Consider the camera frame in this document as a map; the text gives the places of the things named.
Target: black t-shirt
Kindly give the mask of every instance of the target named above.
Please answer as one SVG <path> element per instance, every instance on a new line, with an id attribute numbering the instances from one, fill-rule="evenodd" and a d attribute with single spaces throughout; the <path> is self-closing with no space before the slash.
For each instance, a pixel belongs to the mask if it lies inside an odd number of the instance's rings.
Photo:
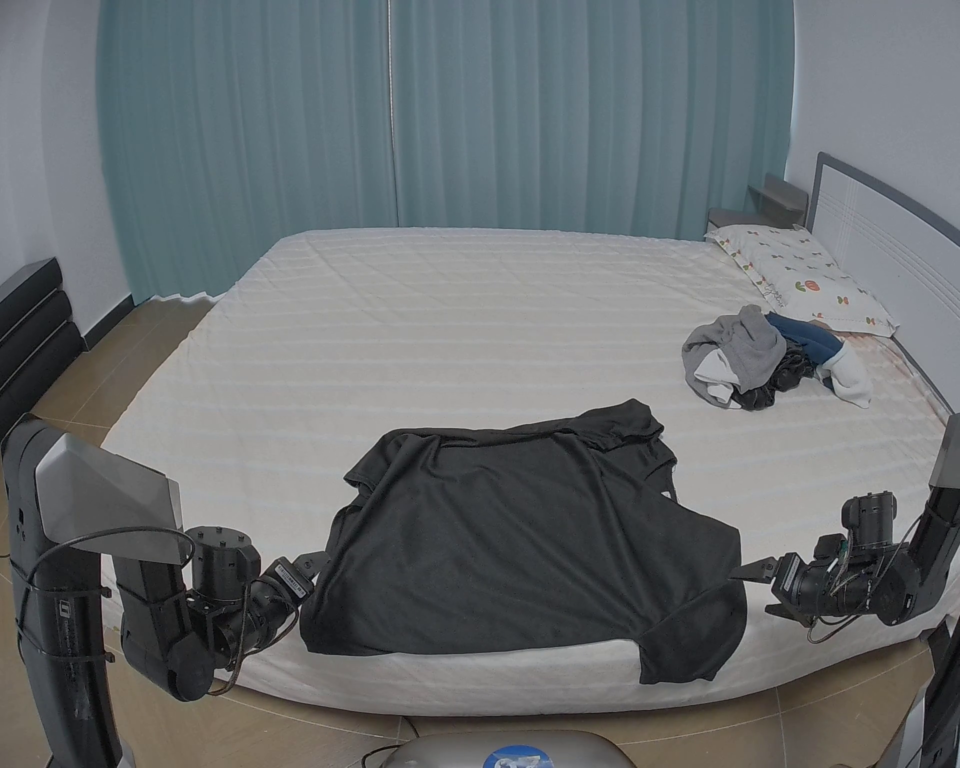
<path id="1" fill-rule="evenodd" d="M 403 429 L 346 476 L 304 604 L 315 653 L 465 654 L 609 639 L 642 683 L 712 679 L 746 626 L 735 528 L 682 507 L 636 400 L 507 430 Z"/>

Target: white garment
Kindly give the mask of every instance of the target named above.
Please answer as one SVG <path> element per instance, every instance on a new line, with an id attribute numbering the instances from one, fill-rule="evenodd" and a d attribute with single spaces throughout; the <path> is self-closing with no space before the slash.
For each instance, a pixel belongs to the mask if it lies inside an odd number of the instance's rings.
<path id="1" fill-rule="evenodd" d="M 874 396 L 874 384 L 863 367 L 853 348 L 844 342 L 840 351 L 817 367 L 817 376 L 821 380 L 828 376 L 833 379 L 833 391 L 841 399 L 861 408 L 870 407 L 870 398 Z"/>
<path id="2" fill-rule="evenodd" d="M 740 385 L 740 378 L 730 367 L 730 361 L 719 349 L 715 349 L 703 359 L 697 370 L 693 372 L 695 378 L 706 382 L 707 394 L 728 408 L 739 408 L 740 403 L 731 400 L 733 387 Z"/>

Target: robotic arm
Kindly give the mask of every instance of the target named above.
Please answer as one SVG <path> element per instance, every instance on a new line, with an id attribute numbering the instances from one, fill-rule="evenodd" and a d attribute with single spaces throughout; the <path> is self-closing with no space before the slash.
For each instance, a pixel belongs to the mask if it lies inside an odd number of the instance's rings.
<path id="1" fill-rule="evenodd" d="M 133 765 L 110 706 L 101 554 L 113 557 L 128 663 L 184 702 L 226 692 L 244 657 L 293 629 L 328 560 L 281 557 L 261 573 L 239 531 L 182 531 L 176 483 L 41 420 L 24 419 L 2 448 L 17 641 L 52 766 Z M 215 669 L 232 675 L 210 691 Z"/>
<path id="2" fill-rule="evenodd" d="M 779 602 L 766 611 L 810 629 L 824 616 L 875 614 L 894 626 L 929 611 L 944 593 L 960 544 L 960 416 L 949 418 L 930 497 L 909 543 L 893 542 L 896 516 L 889 491 L 855 496 L 841 512 L 847 535 L 821 536 L 810 563 L 788 552 L 743 565 L 731 577 L 772 584 Z"/>

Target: black furniture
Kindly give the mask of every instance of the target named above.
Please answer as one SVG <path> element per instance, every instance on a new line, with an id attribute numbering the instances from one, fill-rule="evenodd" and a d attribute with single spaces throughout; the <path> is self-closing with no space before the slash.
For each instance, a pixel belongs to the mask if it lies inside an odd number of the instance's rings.
<path id="1" fill-rule="evenodd" d="M 707 213 L 707 230 L 731 224 L 759 224 L 766 227 L 789 228 L 804 225 L 807 194 L 793 184 L 767 174 L 763 186 L 748 186 L 757 213 L 726 208 L 711 208 Z"/>
<path id="2" fill-rule="evenodd" d="M 56 258 L 0 284 L 0 437 L 36 405 L 84 348 Z"/>

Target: blue round sticker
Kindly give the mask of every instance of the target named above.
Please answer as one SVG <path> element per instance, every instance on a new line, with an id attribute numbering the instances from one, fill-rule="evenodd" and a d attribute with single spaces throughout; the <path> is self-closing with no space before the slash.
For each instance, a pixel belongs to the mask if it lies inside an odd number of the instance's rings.
<path id="1" fill-rule="evenodd" d="M 501 747 L 486 760 L 483 768 L 553 768 L 553 762 L 536 747 L 514 744 Z"/>

